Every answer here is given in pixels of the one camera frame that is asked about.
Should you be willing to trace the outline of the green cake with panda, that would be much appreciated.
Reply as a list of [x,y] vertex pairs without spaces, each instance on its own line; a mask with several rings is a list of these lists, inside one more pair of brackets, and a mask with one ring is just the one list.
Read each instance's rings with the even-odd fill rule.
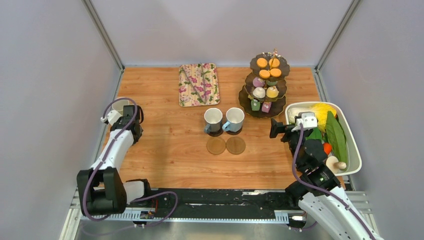
[[254,112],[258,112],[261,109],[261,102],[258,101],[257,99],[252,99],[250,105],[251,105],[251,110]]

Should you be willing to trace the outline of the yellow cupcake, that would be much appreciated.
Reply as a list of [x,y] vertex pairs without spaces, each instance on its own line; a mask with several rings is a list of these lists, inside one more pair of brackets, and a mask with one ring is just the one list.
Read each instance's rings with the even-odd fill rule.
[[268,98],[277,98],[279,95],[279,90],[278,88],[274,85],[274,86],[270,86],[266,89],[266,96]]

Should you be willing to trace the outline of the white round cake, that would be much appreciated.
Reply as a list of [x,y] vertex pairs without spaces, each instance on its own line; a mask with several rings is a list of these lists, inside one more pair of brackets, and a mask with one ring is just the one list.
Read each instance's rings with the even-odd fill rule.
[[263,99],[266,96],[266,90],[263,87],[256,87],[252,91],[252,95],[257,99]]

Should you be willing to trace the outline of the three-tier dark cake stand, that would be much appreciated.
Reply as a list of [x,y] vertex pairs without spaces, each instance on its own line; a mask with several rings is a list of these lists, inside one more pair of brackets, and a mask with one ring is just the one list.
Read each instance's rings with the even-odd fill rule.
[[[260,68],[257,66],[257,59],[258,58],[265,58],[268,61],[268,65],[266,68]],[[280,77],[272,77],[270,76],[267,79],[263,79],[259,76],[259,71],[260,70],[269,70],[272,69],[269,66],[269,60],[271,58],[278,58],[280,61],[280,65],[278,67],[278,69],[281,70],[282,74]],[[281,56],[278,53],[278,50],[275,48],[273,49],[273,51],[271,52],[262,52],[256,56],[254,56],[249,64],[250,70],[251,72],[246,76],[245,80],[244,80],[244,85],[242,86],[242,89],[240,90],[239,94],[238,94],[238,101],[240,106],[244,109],[244,112],[254,118],[259,118],[259,119],[263,119],[263,118],[273,118],[273,117],[277,117],[278,115],[280,115],[283,110],[285,109],[285,106],[287,104],[287,100],[286,100],[286,93],[287,93],[287,82],[286,82],[286,77],[289,75],[290,73],[290,65],[288,64],[287,60]],[[279,94],[278,97],[276,98],[268,98],[267,96],[265,96],[264,98],[255,98],[252,94],[253,90],[255,89],[255,87],[253,86],[253,80],[255,77],[258,77],[262,80],[266,81],[271,81],[271,82],[275,82],[278,81],[278,83],[275,85],[277,87],[277,89],[279,90]],[[267,83],[265,83],[265,86],[263,87],[266,91],[267,88],[271,87],[271,86],[267,86]],[[252,111],[251,109],[251,100],[252,99],[256,99],[258,100],[261,105],[260,105],[260,110],[259,111]],[[261,111],[262,108],[262,104],[263,102],[272,102],[271,104],[271,108],[269,113],[265,113]]]

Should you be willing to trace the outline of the light blue handled mug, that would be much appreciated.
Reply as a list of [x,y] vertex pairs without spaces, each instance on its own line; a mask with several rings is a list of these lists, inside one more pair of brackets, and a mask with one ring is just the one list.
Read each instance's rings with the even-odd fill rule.
[[243,127],[245,113],[241,108],[238,108],[238,107],[230,108],[226,112],[225,117],[226,117],[226,122],[222,125],[222,130],[224,132],[226,131],[236,132]]

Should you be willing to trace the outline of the green round cake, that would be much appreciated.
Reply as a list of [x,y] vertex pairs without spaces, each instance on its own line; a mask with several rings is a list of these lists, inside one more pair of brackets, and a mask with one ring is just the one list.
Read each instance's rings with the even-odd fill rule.
[[266,81],[267,86],[275,86],[278,83],[278,81]]

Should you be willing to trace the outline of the light wooden coaster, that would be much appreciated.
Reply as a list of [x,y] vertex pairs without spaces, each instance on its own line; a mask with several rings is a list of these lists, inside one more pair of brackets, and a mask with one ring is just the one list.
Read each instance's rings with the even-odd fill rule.
[[222,137],[211,137],[206,143],[206,149],[213,155],[219,155],[226,150],[226,141]]
[[246,143],[241,137],[233,136],[226,141],[226,149],[233,155],[239,155],[245,151]]

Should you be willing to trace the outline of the purple cake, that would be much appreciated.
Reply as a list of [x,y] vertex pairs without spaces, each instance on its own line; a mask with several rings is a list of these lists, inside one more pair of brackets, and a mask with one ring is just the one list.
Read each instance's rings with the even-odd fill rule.
[[263,88],[265,86],[266,82],[259,77],[255,77],[252,81],[252,84],[255,88]]

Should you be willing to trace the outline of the round biscuit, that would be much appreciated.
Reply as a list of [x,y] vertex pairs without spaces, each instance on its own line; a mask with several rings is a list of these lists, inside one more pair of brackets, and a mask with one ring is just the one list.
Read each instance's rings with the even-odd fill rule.
[[279,68],[272,68],[269,70],[270,76],[278,78],[282,75],[282,71]]
[[262,79],[268,79],[271,76],[271,73],[269,70],[261,69],[259,71],[259,77]]
[[268,65],[268,61],[265,58],[260,57],[256,60],[256,64],[259,68],[266,68]]
[[280,66],[280,60],[278,58],[271,58],[268,64],[271,69],[278,68]]

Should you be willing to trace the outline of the dark round wooden coaster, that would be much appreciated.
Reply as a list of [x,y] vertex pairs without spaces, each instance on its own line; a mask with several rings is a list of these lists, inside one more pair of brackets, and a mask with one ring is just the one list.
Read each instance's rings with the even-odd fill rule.
[[215,132],[211,131],[211,132],[208,133],[208,135],[211,136],[211,137],[218,137],[218,136],[222,135],[223,132],[224,131],[222,129],[220,129],[219,131],[215,131]]

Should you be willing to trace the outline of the grey handled mug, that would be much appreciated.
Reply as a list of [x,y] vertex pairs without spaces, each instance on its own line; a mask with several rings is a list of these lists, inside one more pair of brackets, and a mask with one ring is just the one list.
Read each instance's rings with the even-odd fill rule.
[[209,108],[203,115],[206,134],[215,134],[222,130],[223,113],[218,108]]

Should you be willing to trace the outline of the floral rectangular tray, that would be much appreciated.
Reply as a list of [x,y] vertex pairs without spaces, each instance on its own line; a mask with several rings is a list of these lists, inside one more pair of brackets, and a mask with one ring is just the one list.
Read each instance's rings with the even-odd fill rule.
[[213,106],[220,103],[215,63],[183,64],[178,68],[178,103],[181,107]]

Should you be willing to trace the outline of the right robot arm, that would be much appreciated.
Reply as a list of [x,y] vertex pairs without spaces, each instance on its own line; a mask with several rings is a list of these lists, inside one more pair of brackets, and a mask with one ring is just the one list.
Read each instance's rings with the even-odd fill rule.
[[322,141],[309,138],[311,133],[302,124],[285,125],[271,119],[269,137],[282,134],[281,141],[288,143],[293,156],[291,170],[296,180],[285,189],[286,205],[301,208],[335,240],[380,240],[327,167]]

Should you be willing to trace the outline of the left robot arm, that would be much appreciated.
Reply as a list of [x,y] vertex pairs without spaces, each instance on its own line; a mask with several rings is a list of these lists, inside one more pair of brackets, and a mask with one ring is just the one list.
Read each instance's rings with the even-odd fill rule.
[[125,105],[121,116],[113,114],[107,115],[112,125],[103,151],[89,169],[80,170],[76,176],[81,212],[95,221],[123,213],[133,201],[140,207],[153,201],[147,179],[123,182],[119,174],[129,148],[142,136],[143,110],[138,105]]

